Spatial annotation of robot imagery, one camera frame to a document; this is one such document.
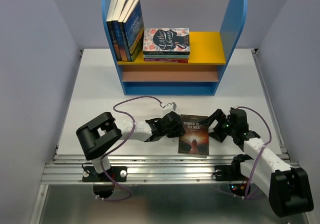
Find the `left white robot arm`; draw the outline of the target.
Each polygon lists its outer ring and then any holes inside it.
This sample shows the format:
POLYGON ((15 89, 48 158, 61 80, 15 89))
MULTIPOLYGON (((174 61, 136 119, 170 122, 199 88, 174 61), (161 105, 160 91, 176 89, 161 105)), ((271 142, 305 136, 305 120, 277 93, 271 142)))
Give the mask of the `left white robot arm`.
POLYGON ((156 142, 164 136, 176 138, 184 134, 181 117, 174 111, 140 122, 116 120, 111 113, 104 112, 76 131, 86 160, 93 164, 94 175, 101 181, 111 176, 111 164, 104 155, 117 141, 156 142))

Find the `Nineteen Eighty-Four blue book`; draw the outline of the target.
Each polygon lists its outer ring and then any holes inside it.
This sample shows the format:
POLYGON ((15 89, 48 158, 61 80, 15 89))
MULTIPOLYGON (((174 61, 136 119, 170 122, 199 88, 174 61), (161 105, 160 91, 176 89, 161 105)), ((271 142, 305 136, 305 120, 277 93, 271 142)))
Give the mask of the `Nineteen Eighty-Four blue book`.
POLYGON ((133 3, 134 3, 134 0, 127 0, 126 4, 121 12, 119 21, 118 21, 119 30, 120 30, 118 46, 119 46, 121 59, 124 62, 128 62, 129 60, 131 60, 130 51, 128 48, 127 36, 126 36, 126 32, 125 32, 125 27, 124 27, 124 20, 125 20, 126 16, 128 15, 129 10, 130 10, 131 6, 133 5, 133 3))

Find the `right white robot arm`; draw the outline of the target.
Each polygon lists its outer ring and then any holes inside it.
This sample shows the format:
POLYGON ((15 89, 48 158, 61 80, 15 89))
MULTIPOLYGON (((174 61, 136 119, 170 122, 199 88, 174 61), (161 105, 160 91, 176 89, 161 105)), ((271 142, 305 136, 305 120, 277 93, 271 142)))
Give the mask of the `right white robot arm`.
POLYGON ((217 165, 213 178, 217 181, 245 180, 244 189, 231 188, 233 195, 251 199, 251 183, 254 183, 268 198, 273 212, 278 217, 310 212, 314 209, 312 191, 307 172, 301 167, 293 167, 269 149, 272 139, 267 142, 255 131, 250 130, 248 107, 230 108, 228 115, 217 109, 211 116, 201 121, 201 125, 215 127, 209 137, 223 142, 230 136, 234 144, 243 152, 235 156, 230 165, 217 165))

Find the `A Tale of Two Cities book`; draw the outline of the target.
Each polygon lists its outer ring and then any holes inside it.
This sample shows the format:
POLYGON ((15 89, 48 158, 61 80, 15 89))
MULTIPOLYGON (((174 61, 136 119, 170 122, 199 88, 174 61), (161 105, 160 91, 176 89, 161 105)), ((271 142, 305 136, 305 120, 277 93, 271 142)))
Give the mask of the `A Tale of Two Cities book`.
POLYGON ((121 61, 121 54, 120 54, 120 51, 118 48, 118 42, 117 42, 117 38, 115 35, 115 30, 114 30, 114 26, 113 26, 113 22, 112 22, 113 14, 115 12, 117 2, 118 2, 118 0, 111 0, 110 1, 109 10, 108 10, 107 17, 106 17, 106 24, 107 24, 108 31, 110 34, 110 39, 111 39, 111 43, 112 43, 112 46, 113 46, 113 49, 115 52, 116 59, 117 59, 117 61, 121 61))

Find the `Three Days to See book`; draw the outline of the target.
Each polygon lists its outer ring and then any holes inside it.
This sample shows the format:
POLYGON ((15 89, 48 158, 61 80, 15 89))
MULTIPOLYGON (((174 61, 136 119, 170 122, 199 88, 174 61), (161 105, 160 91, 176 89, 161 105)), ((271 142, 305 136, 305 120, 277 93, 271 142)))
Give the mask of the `Three Days to See book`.
POLYGON ((201 125, 205 119, 207 116, 181 115, 185 134, 179 137, 179 154, 203 158, 209 155, 209 129, 201 125))

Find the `Animal Farm landscape book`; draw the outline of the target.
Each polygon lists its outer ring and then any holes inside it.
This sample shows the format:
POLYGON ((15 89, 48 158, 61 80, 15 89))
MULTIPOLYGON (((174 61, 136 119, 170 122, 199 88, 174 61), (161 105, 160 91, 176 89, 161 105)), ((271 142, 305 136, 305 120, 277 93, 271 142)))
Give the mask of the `Animal Farm landscape book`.
POLYGON ((134 0, 125 18, 124 29, 131 57, 129 62, 134 62, 142 50, 144 38, 144 22, 140 0, 134 0))

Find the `Jane Eyre blue book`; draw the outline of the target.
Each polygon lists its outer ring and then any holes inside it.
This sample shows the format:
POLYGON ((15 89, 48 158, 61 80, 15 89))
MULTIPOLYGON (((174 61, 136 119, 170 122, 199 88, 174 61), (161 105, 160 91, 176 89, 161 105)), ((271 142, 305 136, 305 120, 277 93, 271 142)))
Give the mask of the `Jane Eyre blue book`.
POLYGON ((127 0, 116 0, 115 9, 112 15, 112 24, 115 32, 115 37, 117 41, 119 61, 127 61, 127 54, 124 48, 124 38, 122 35, 122 30, 120 28, 120 18, 123 12, 123 9, 127 3, 127 0))

